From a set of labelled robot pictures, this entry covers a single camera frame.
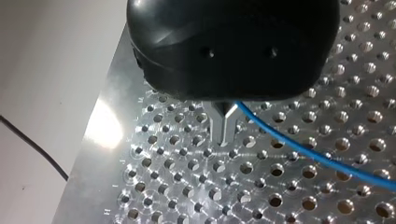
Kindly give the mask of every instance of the perforated metal plate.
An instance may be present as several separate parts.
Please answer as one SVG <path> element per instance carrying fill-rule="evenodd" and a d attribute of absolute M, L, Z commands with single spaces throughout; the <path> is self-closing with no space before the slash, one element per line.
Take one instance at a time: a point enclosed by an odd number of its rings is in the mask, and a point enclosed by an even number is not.
<path fill-rule="evenodd" d="M 396 1 L 340 4 L 339 34 L 318 83 L 294 99 L 248 105 L 305 146 L 396 179 Z M 394 192 L 298 155 L 245 117 L 234 143 L 219 147 L 209 141 L 202 103 L 146 85 L 134 104 L 142 109 L 125 124 L 134 132 L 122 166 L 107 171 L 117 196 L 99 190 L 105 205 L 96 212 L 105 208 L 111 222 L 396 223 Z"/>

